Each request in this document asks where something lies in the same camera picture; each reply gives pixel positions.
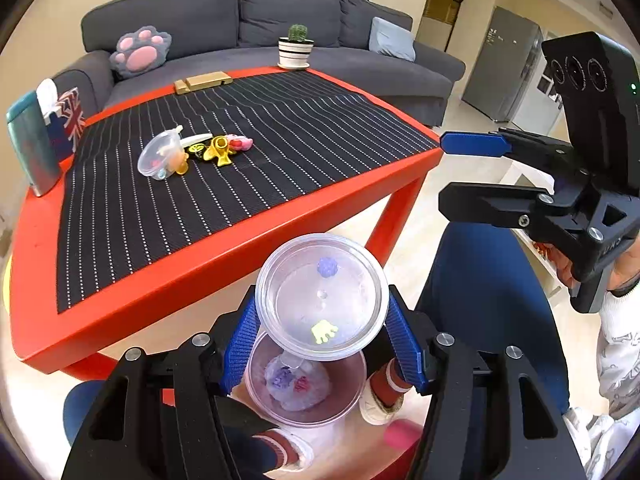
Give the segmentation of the purple paper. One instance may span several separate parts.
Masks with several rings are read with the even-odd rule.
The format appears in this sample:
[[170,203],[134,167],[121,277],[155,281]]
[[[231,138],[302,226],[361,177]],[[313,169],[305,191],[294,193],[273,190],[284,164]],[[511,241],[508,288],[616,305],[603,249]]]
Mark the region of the purple paper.
[[265,369],[265,381],[269,391],[288,391],[295,382],[295,374],[291,367],[276,364]]

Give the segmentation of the pink paper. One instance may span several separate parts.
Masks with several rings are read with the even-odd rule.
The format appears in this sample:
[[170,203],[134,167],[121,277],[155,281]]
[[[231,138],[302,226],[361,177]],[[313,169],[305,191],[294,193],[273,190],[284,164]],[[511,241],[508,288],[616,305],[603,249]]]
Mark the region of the pink paper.
[[312,383],[309,381],[307,376],[300,376],[295,379],[294,382],[294,391],[296,393],[302,394],[310,391],[312,388]]

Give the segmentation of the clear round container lid side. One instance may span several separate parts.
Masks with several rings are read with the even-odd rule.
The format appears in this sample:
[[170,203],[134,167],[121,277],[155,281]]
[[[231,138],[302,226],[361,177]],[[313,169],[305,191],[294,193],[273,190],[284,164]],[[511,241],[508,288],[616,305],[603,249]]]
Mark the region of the clear round container lid side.
[[332,362],[358,353],[380,332],[390,289],[366,248],[318,233],[293,238],[268,257],[255,302],[260,324],[280,348]]

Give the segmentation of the orange toy charm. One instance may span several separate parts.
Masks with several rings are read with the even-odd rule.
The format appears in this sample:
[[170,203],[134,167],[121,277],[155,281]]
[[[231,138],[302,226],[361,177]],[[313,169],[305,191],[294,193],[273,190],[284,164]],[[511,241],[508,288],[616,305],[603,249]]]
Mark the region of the orange toy charm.
[[204,151],[203,160],[204,162],[216,160],[218,167],[229,166],[232,164],[231,156],[233,154],[234,151],[230,148],[226,136],[214,136]]

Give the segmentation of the yellow smiley keychain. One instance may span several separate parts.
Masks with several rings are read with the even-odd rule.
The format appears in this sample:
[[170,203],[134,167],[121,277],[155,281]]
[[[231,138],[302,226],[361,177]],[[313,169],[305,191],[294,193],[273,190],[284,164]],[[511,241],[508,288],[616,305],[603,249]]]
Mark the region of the yellow smiley keychain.
[[208,149],[208,144],[206,142],[200,142],[190,145],[186,152],[189,154],[191,158],[203,159],[206,150]]

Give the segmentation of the clear round container with toys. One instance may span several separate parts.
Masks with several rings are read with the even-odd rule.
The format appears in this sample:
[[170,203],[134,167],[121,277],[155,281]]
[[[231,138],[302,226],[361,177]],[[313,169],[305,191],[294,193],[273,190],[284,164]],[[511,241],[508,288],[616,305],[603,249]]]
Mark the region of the clear round container with toys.
[[183,126],[157,134],[145,144],[137,162],[137,170],[143,177],[165,180],[174,174],[186,160],[181,145]]

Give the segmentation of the pink dragon keychain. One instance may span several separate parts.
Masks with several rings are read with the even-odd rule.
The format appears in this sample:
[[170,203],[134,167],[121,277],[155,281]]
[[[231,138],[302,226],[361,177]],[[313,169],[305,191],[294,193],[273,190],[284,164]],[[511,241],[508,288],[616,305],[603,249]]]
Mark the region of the pink dragon keychain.
[[254,141],[248,136],[238,136],[237,134],[227,134],[229,150],[232,152],[246,152],[253,146]]

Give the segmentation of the pink trash bin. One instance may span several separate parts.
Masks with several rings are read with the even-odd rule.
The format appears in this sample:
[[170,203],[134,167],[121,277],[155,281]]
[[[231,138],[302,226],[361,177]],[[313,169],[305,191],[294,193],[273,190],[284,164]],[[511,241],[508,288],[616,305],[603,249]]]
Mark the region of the pink trash bin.
[[357,404],[366,382],[362,353],[292,367],[283,350],[261,333],[244,374],[248,394],[267,418],[284,426],[317,428],[336,422]]

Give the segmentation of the blue trouser leg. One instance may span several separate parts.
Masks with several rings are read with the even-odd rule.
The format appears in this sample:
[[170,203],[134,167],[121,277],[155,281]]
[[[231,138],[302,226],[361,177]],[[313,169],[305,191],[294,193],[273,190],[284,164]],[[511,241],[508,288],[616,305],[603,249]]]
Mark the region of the blue trouser leg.
[[449,223],[416,310],[475,350],[517,346],[558,411],[570,407],[567,365],[548,299],[510,230]]

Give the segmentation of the red table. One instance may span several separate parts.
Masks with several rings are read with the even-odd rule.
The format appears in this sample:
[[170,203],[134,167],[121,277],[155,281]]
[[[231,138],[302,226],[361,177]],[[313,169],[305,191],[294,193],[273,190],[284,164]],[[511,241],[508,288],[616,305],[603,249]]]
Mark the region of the red table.
[[[65,176],[75,154],[64,162],[64,177],[51,192],[26,196],[15,229],[9,309],[13,349],[23,363],[43,373],[62,370],[82,378],[104,376],[110,370],[102,356],[104,348],[253,272],[287,240],[332,229],[381,198],[388,198],[390,204],[368,246],[378,260],[387,260],[424,177],[442,156],[437,136],[368,92],[316,70],[304,72],[359,92],[391,110],[430,136],[435,147],[235,223],[60,311],[56,305],[58,231]],[[276,73],[295,72],[271,67],[237,70],[233,82]],[[91,118],[88,128],[121,110],[171,94],[180,96],[166,87],[115,105]]]

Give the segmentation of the grey refrigerator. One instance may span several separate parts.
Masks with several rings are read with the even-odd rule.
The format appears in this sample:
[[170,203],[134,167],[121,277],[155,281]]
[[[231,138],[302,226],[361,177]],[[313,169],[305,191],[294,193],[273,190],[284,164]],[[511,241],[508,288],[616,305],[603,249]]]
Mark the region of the grey refrigerator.
[[510,122],[541,56],[542,32],[496,6],[462,100],[494,122]]

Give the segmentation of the black striped table mat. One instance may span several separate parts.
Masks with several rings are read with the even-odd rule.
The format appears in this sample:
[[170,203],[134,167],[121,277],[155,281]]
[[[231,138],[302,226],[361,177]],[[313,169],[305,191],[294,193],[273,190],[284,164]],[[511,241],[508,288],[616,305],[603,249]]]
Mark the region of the black striped table mat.
[[[185,174],[145,177],[143,149],[171,128],[253,144],[227,166],[191,155]],[[308,72],[245,77],[121,110],[88,128],[66,172],[58,310],[235,223],[435,145],[391,110]]]

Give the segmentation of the white plastic hook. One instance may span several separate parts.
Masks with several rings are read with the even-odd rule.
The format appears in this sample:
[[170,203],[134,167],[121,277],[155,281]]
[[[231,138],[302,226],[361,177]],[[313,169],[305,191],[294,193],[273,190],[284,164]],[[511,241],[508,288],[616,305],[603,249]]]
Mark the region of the white plastic hook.
[[211,133],[200,133],[194,134],[194,136],[186,136],[180,140],[180,145],[182,148],[188,148],[191,145],[203,143],[207,140],[210,140],[213,137]]

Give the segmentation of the grey fabric sofa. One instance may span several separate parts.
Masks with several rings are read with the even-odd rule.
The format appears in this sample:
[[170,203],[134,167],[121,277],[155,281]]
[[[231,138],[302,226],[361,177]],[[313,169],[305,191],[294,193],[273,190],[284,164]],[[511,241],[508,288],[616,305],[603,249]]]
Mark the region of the grey fabric sofa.
[[[370,0],[112,0],[81,20],[86,53],[53,80],[78,89],[87,116],[185,77],[276,65],[278,41],[294,24],[307,26],[314,70],[353,84],[423,125],[444,120],[454,84],[465,72],[454,56],[416,41],[416,57],[371,50],[376,18],[409,30],[412,18]],[[166,61],[125,78],[110,64],[127,32],[153,26],[171,36]]]

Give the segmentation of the paw shaped cushion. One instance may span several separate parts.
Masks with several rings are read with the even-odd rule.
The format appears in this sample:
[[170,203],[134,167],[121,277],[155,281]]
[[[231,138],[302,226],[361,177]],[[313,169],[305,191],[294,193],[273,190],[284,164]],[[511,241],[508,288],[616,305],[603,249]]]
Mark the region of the paw shaped cushion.
[[127,32],[110,55],[111,69],[125,79],[155,70],[167,61],[171,43],[168,32],[159,32],[152,25]]

